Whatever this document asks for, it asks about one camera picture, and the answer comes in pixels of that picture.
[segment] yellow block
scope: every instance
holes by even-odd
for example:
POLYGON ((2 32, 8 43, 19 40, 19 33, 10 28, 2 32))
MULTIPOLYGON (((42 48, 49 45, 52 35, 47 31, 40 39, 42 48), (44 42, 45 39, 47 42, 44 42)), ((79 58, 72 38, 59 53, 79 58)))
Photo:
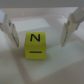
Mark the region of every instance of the yellow block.
POLYGON ((45 32, 27 32, 24 46, 26 59, 45 59, 45 32))

